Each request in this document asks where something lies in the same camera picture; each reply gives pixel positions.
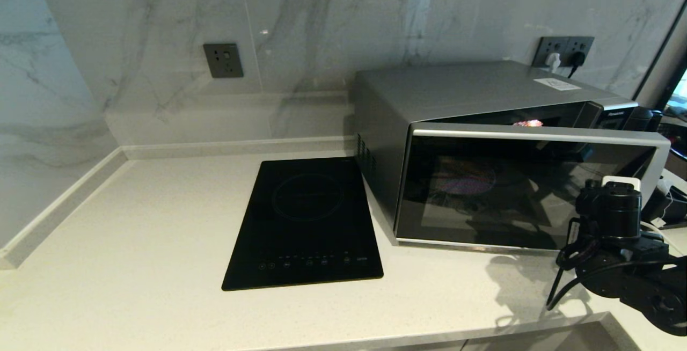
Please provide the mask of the silver microwave oven body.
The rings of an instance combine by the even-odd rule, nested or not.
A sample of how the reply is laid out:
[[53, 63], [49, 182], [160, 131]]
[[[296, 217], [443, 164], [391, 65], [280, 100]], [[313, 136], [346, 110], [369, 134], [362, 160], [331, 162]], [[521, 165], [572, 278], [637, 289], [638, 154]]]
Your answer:
[[[558, 91], [556, 78], [581, 87]], [[412, 126], [624, 129], [635, 101], [513, 61], [359, 71], [350, 91], [356, 158], [397, 230]]]

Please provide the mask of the white paper sticker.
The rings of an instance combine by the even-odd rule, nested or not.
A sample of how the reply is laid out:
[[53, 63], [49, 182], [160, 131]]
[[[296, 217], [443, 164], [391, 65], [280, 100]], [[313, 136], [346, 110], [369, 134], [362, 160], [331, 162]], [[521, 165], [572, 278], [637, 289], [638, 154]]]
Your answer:
[[562, 92], [571, 91], [571, 90], [581, 90], [582, 89], [581, 87], [579, 87], [577, 85], [570, 84], [568, 82], [564, 82], [564, 81], [561, 81], [561, 80], [556, 79], [556, 78], [537, 78], [537, 79], [533, 79], [533, 81], [537, 82], [539, 84], [545, 85], [547, 87], [550, 87], [551, 89], [555, 89], [555, 90], [562, 91]]

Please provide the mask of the black power plug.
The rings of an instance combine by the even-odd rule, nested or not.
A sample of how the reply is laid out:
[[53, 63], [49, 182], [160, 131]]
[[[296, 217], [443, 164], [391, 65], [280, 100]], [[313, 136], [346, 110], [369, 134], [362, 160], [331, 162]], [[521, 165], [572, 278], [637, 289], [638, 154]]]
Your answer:
[[576, 51], [573, 53], [570, 58], [569, 58], [569, 66], [570, 66], [570, 71], [567, 76], [568, 79], [571, 79], [574, 73], [584, 65], [586, 62], [586, 53], [583, 51]]

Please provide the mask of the grey cabinet door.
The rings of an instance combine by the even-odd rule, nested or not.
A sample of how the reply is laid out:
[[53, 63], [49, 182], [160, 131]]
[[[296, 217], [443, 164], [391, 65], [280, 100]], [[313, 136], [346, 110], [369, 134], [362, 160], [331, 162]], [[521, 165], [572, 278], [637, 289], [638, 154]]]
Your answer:
[[601, 324], [471, 339], [461, 351], [620, 351]]
[[402, 346], [380, 346], [377, 348], [361, 349], [360, 351], [462, 351], [466, 344], [467, 340], [454, 340]]

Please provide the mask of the black induction cooktop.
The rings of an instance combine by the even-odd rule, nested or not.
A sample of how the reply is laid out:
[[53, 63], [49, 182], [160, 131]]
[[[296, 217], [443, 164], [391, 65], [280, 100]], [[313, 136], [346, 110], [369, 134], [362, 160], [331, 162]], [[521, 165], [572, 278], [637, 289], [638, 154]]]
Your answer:
[[362, 174], [353, 157], [262, 161], [222, 290], [383, 275]]

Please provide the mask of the dark window frame post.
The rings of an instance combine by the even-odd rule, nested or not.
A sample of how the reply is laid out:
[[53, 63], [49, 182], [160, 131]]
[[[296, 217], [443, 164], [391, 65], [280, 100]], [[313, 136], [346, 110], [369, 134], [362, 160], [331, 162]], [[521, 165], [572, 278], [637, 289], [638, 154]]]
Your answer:
[[687, 0], [684, 0], [633, 101], [662, 109], [687, 69]]

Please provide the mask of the dark grey wall socket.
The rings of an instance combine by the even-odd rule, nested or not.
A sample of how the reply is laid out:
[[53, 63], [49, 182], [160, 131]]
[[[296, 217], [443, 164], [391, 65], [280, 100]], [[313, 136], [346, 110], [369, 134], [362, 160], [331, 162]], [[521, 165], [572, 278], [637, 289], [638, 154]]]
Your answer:
[[207, 43], [203, 45], [203, 51], [214, 79], [244, 77], [236, 43]]
[[586, 60], [591, 46], [593, 45], [594, 37], [582, 37], [582, 36], [572, 36], [568, 38], [567, 46], [561, 55], [561, 65], [562, 67], [569, 66], [569, 58], [576, 51], [583, 51], [586, 53]]
[[531, 66], [535, 68], [548, 67], [546, 60], [550, 54], [559, 55], [559, 67], [566, 67], [567, 58], [567, 46], [569, 43], [569, 37], [567, 36], [556, 36], [556, 37], [542, 37], [540, 38], [539, 45], [535, 51], [534, 57], [532, 58]]

